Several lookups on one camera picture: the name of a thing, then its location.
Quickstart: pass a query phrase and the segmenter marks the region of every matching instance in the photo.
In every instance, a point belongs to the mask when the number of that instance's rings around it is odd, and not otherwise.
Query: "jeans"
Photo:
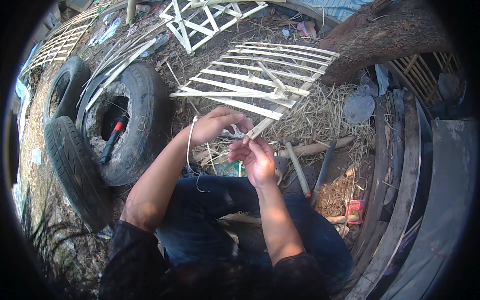
[[[350,276],[353,260],[340,235],[303,194],[284,194],[283,199],[305,250],[315,257],[322,273],[329,278],[330,288],[332,285],[341,288]],[[243,259],[238,256],[234,240],[216,220],[237,212],[260,216],[256,190],[246,177],[205,175],[179,179],[156,233],[173,265]],[[266,252],[248,260],[271,267]]]

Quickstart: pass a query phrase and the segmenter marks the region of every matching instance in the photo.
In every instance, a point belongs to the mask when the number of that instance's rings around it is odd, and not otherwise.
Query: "person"
[[[179,179],[188,153],[224,128],[233,133],[231,124],[253,128],[243,114],[217,107],[175,136],[134,185],[100,299],[329,299],[345,285],[353,267],[346,245],[298,180],[280,191],[273,149],[261,137],[229,146],[228,161],[242,161],[246,178]],[[217,219],[236,212],[261,216],[267,251],[245,251],[222,229]]]

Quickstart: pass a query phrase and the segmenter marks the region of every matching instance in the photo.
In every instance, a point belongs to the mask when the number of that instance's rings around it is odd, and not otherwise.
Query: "tree bark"
[[[340,53],[321,77],[344,83],[367,66],[425,52],[452,52],[441,21],[425,0],[375,0],[336,26],[318,48]]]

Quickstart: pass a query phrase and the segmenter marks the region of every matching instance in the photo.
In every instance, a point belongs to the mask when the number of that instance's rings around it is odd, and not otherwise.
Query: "tire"
[[[127,128],[122,134],[125,136],[120,136],[119,141],[122,142],[115,145],[111,160],[100,165],[98,146],[96,153],[87,135],[88,114],[85,113],[85,107],[104,80],[105,73],[102,73],[86,90],[78,111],[76,128],[105,184],[121,186],[137,181],[165,147],[175,108],[163,79],[154,67],[144,61],[134,60],[112,83],[124,84],[129,91],[131,111]],[[100,105],[101,100],[98,99],[97,103],[95,105]]]
[[[59,117],[44,128],[47,153],[68,200],[89,230],[101,231],[112,219],[113,203],[100,184],[72,120]]]
[[[90,70],[85,63],[77,56],[74,56],[67,60],[59,69],[55,78],[53,78],[52,85],[48,90],[47,98],[43,106],[43,125],[45,126],[51,120],[55,120],[61,116],[68,116],[70,119],[75,120],[77,117],[78,108],[77,102],[80,99],[82,93],[82,85],[90,78]],[[52,102],[52,96],[55,91],[58,90],[61,96],[60,103],[57,109],[50,117],[50,104]]]

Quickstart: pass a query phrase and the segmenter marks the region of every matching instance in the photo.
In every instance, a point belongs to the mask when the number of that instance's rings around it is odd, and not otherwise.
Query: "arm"
[[[262,138],[255,141],[232,144],[228,160],[244,162],[247,176],[257,190],[265,243],[275,265],[282,258],[305,252],[305,248],[276,185],[273,149]]]
[[[244,133],[253,128],[253,124],[243,114],[218,107],[195,122],[188,151],[212,141],[224,128],[234,133],[231,124],[236,124]],[[148,232],[154,232],[160,226],[175,184],[187,160],[191,127],[192,125],[186,127],[175,136],[133,186],[120,220]]]

